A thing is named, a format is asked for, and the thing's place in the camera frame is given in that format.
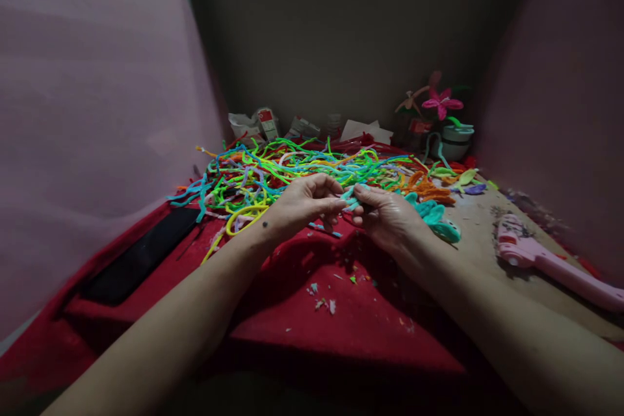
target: pink pipe cleaner flower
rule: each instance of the pink pipe cleaner flower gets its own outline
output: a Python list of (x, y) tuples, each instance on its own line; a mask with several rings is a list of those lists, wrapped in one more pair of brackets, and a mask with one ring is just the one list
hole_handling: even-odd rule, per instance
[(425, 109), (431, 109), (437, 107), (437, 116), (442, 122), (447, 117), (447, 109), (461, 109), (463, 103), (457, 99), (450, 98), (450, 88), (442, 91), (442, 94), (438, 95), (434, 87), (429, 88), (429, 99), (422, 103), (422, 107)]

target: black phone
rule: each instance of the black phone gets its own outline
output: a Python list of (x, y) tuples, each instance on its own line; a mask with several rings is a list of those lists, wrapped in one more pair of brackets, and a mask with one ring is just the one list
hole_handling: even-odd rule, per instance
[(81, 289), (84, 299), (118, 306), (193, 230), (198, 209), (176, 208)]

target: forearm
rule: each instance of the forearm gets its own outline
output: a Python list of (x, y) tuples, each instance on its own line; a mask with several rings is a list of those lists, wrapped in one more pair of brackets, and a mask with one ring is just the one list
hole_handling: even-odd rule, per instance
[(137, 415), (153, 410), (219, 344), (231, 314), (277, 245), (250, 226), (123, 334), (46, 414)]
[(516, 395), (540, 413), (623, 411), (624, 356), (477, 270), (443, 242), (411, 242), (413, 272)]

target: red label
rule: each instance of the red label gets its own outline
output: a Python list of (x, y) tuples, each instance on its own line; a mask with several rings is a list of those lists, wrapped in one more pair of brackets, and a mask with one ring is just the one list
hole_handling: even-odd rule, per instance
[(269, 120), (273, 120), (273, 115), (270, 110), (263, 110), (262, 112), (258, 112), (258, 118), (260, 122), (268, 122)]
[(412, 119), (409, 124), (409, 131), (412, 133), (428, 133), (434, 126), (433, 122), (423, 122), (418, 119)]

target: red cloth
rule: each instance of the red cloth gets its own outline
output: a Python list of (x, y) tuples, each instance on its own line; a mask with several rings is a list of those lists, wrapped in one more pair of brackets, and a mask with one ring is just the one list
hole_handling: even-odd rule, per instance
[[(84, 279), (119, 256), (169, 210), (163, 205), (95, 255), (0, 359), (0, 382), (24, 383), (14, 391), (16, 398), (73, 382), (200, 264), (223, 221), (211, 218), (203, 230), (196, 227), (118, 307), (76, 295)], [(246, 345), (297, 349), (319, 359), (340, 358), (343, 365), (372, 365), (447, 383), (487, 381), (504, 392), (482, 355), (442, 310), (429, 301), (413, 307), (401, 299), (395, 286), (397, 269), (387, 255), (344, 219), (336, 231), (342, 233), (340, 239), (306, 228), (276, 249), (236, 310), (224, 349), (238, 354)], [(377, 288), (362, 279), (366, 275), (378, 282)], [(357, 278), (357, 285), (350, 276)], [(306, 291), (312, 283), (318, 285), (314, 296)], [(321, 298), (336, 301), (334, 316), (325, 307), (315, 311)]]

